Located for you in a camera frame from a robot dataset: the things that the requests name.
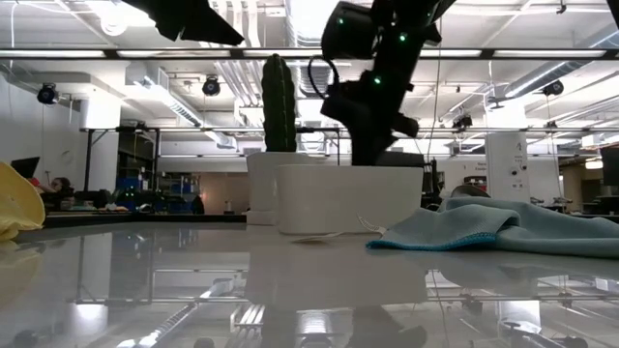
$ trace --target white box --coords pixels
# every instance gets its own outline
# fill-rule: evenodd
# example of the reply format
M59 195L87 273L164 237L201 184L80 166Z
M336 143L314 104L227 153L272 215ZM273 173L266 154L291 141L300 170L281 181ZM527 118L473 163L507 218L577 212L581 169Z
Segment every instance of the white box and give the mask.
M421 205L423 168L281 165L277 170L281 233L367 232L357 215L389 227Z

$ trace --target ceiling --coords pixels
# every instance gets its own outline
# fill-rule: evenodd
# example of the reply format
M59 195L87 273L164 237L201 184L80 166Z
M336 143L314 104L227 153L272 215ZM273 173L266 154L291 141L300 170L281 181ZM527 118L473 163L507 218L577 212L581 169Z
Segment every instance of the ceiling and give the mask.
M333 1L318 2L329 4ZM227 2L229 22L233 18L232 3ZM605 0L566 0L565 3L568 10L563 14L557 14L558 0L457 0L439 22L444 38L442 44L444 47L475 48L571 48L614 23ZM243 1L243 5L243 30L247 37L249 31L247 1ZM258 0L256 5L258 19L256 30L260 44L272 48L288 46L283 1ZM65 0L64 3L62 0L21 1L21 5L15 7L12 27L13 7L13 1L0 1L0 45L3 47L12 46L12 32L15 34L15 47L200 47L198 43L169 41L161 37L154 27L130 26L120 36L108 36L102 31L101 20L97 14L82 13L90 11L89 5L84 1ZM66 13L68 9L78 13L68 14ZM316 5L307 11L315 12L308 15L316 18L313 25L320 31L319 28L324 25L319 22L320 18L330 13L329 5ZM305 63L291 64L303 67ZM413 76L415 91L407 94L401 111L408 117L419 119L422 127L430 127L435 116L450 127L449 122L454 116L448 115L450 109L478 88L489 84L495 86L509 84L544 63L518 60L495 61L491 64L488 61L420 61ZM158 60L144 64L150 71L161 69L165 72L170 78L170 90L182 103L204 113L202 116L208 118L210 125L241 126L238 118L234 117L235 110L238 111L238 108L235 109L235 101L239 99L227 87L226 81L221 76L222 90L218 96L205 97L201 92L207 74L221 73L215 62ZM168 107L160 101L144 96L139 86L128 81L128 66L129 62L18 61L15 62L13 73L17 75L44 72L90 73L125 96L123 118L141 119L153 126L187 127L189 124L179 122ZM339 73L343 79L356 79L363 69L370 67L371 62L339 62ZM248 68L243 64L240 68L241 73L249 77L251 88L257 90L252 83ZM595 82L617 70L619 66L615 62L596 62L562 77L566 90L562 96L551 96L549 107L546 107L546 98L543 95L528 95L517 102L524 104L527 110L527 122L540 126L549 115L553 117L586 108L595 102L615 96L619 77L608 78L600 83ZM588 84L591 86L572 93ZM617 117L619 104L617 105L604 112L593 113L561 126L581 127L596 120ZM319 101L316 101L308 110L300 110L302 117L320 119L318 107ZM466 111L476 120L475 126L483 126L485 109L482 102L471 105Z

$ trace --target laptop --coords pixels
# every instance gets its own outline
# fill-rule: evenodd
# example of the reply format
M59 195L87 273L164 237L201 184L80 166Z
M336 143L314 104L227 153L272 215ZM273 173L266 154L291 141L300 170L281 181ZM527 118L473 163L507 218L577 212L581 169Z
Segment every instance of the laptop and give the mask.
M35 176L37 165L39 165L39 159L16 159L11 162L11 167L25 179L32 179Z

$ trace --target white pot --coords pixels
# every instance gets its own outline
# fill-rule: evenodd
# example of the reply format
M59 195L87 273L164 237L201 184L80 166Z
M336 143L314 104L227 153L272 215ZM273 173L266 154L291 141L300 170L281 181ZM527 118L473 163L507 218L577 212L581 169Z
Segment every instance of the white pot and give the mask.
M313 164L315 159L296 153L257 153L248 156L250 210L248 224L275 225L277 221L276 169L283 164Z
M329 165L278 167L281 233L320 235L367 230L358 216L389 227L421 206L423 168Z

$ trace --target desk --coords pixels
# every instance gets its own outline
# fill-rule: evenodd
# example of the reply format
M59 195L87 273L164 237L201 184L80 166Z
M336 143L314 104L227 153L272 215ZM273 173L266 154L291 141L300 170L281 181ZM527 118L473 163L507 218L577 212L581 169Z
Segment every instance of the desk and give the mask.
M242 223L57 230L64 239L0 250L0 272L22 275L0 282L0 347L28 330L49 347L619 340L616 261L366 250L372 235L295 245L271 227Z

